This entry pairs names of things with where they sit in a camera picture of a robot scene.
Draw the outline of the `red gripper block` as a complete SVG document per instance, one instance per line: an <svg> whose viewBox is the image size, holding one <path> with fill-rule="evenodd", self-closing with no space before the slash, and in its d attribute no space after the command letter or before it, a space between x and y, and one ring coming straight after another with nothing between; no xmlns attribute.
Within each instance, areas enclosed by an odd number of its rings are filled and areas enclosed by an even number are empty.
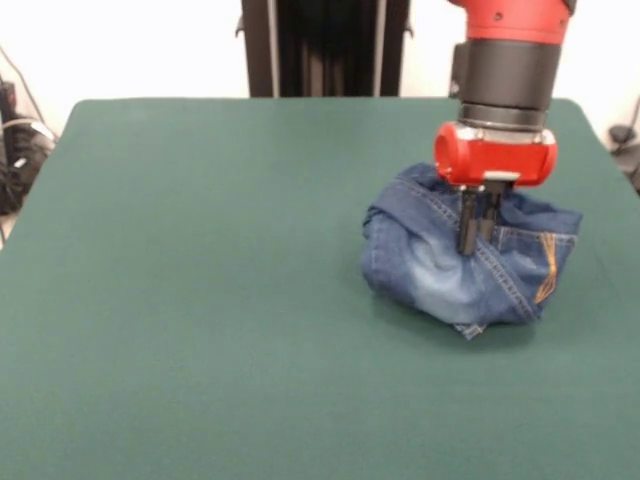
<svg viewBox="0 0 640 480"><path fill-rule="evenodd" d="M544 183L553 171L558 146L552 132L515 132L482 129L458 122L443 124L434 142L438 175L451 185L484 184L484 205L479 233L491 240L506 183L533 187ZM478 231L478 189L461 189L458 251L472 255Z"/></svg>

